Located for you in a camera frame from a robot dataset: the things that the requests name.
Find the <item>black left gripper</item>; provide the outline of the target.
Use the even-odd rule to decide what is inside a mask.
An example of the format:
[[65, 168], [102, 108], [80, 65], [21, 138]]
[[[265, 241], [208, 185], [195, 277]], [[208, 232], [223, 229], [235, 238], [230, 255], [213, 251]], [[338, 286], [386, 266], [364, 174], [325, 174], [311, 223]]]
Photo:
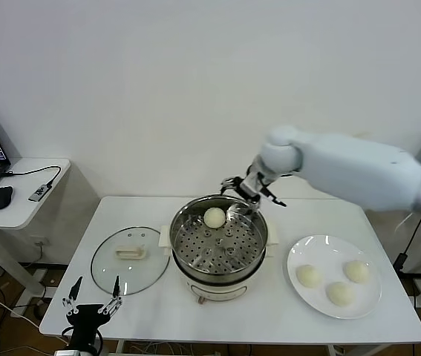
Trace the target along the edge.
[[62, 299], [62, 305], [68, 309], [67, 320], [72, 327], [70, 348], [90, 348], [94, 345], [97, 330], [105, 324], [105, 316], [113, 316], [122, 305], [120, 295], [120, 277], [116, 276], [111, 300], [103, 304], [77, 305], [82, 276], [72, 285], [68, 296]]

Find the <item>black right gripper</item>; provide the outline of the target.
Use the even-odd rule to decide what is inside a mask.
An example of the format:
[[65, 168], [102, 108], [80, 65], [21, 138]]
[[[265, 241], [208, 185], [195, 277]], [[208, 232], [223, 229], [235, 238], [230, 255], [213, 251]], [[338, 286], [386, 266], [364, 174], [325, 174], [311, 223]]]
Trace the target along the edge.
[[267, 187], [259, 183], [247, 182], [241, 177], [228, 177], [223, 179], [221, 182], [220, 195], [223, 195], [228, 190], [233, 190], [243, 200], [253, 204], [259, 203], [262, 197], [266, 197], [276, 205], [287, 207], [287, 204], [277, 198], [277, 196]]

